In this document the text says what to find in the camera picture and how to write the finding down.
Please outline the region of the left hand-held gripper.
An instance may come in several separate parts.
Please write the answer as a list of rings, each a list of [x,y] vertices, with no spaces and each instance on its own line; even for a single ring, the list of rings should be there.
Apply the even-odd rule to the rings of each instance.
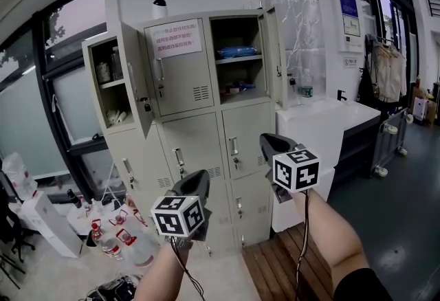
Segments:
[[[210,192],[210,175],[198,170],[180,179],[172,191],[179,196],[159,197],[151,208],[161,236],[190,238],[209,221],[212,212],[204,205]]]

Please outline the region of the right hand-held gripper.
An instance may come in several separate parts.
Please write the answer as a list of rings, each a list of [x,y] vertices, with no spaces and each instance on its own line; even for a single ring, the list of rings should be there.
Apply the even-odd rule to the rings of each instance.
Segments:
[[[305,149],[303,144],[273,133],[263,133],[259,146],[272,170],[269,181],[276,200],[284,203],[291,194],[304,192],[319,184],[319,157]]]

